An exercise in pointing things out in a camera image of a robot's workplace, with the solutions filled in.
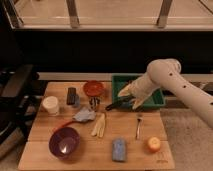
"wooden table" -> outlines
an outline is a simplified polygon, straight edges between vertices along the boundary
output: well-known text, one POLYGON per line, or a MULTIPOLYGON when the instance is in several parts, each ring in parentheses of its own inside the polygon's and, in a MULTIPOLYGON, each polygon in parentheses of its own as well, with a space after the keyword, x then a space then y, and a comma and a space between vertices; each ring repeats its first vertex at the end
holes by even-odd
MULTIPOLYGON (((140 140, 135 140, 137 113, 112 110, 107 112, 106 129, 103 138, 92 137, 94 122, 71 124, 80 134, 80 144, 66 161, 54 157, 48 148, 48 141, 55 126, 69 121, 79 111, 66 105, 68 87, 76 87, 81 106, 88 106, 88 97, 83 93, 85 82, 51 82, 44 97, 56 96, 60 101, 60 115, 49 116, 39 108, 33 123, 28 142, 22 154, 19 170, 162 170, 174 169, 174 161, 170 151, 167 135, 159 111, 143 112, 140 140), (157 153, 150 153, 146 147, 149 137, 160 138, 162 148, 157 153), (122 137, 127 142, 127 161, 112 161, 112 140, 122 137)), ((105 92, 101 97, 101 109, 111 103, 111 83, 103 82, 105 92)))

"green basket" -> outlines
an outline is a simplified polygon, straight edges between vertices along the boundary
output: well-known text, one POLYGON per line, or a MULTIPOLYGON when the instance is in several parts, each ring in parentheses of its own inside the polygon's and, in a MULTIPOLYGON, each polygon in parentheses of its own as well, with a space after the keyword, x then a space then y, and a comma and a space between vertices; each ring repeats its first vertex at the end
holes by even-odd
MULTIPOLYGON (((112 101, 115 102, 120 98, 117 96, 119 91, 129 81, 137 79, 141 75, 112 75, 112 101)), ((165 106, 165 100, 161 89, 157 89, 138 109, 158 109, 165 106)), ((124 102, 120 108, 131 109, 132 103, 124 102)))

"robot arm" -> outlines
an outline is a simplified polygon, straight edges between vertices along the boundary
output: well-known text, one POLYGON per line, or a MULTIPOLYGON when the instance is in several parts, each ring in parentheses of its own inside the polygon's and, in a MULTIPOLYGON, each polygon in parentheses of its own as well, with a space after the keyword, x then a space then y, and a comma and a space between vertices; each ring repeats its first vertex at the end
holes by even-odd
POLYGON ((175 59, 154 60, 148 65, 147 72, 122 89, 118 96, 131 94, 136 97, 133 105, 136 109, 162 86, 213 128, 213 97, 186 81, 180 71, 181 65, 175 59))

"metal fork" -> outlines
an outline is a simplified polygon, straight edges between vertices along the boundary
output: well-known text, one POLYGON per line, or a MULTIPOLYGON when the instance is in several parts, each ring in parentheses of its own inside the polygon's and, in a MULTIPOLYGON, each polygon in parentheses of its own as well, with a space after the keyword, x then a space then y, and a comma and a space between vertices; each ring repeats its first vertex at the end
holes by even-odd
POLYGON ((140 126, 141 126, 141 121, 142 121, 142 114, 138 113, 137 114, 137 130, 136 130, 136 135, 135 135, 135 139, 139 140, 140 138, 140 126))

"gray sponge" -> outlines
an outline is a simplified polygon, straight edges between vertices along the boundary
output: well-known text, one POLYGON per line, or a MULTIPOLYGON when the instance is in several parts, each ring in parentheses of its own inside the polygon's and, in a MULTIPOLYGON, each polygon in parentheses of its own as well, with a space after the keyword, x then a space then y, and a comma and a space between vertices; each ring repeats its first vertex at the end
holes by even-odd
POLYGON ((122 138, 113 140, 112 160, 117 162, 126 161, 126 142, 122 138))

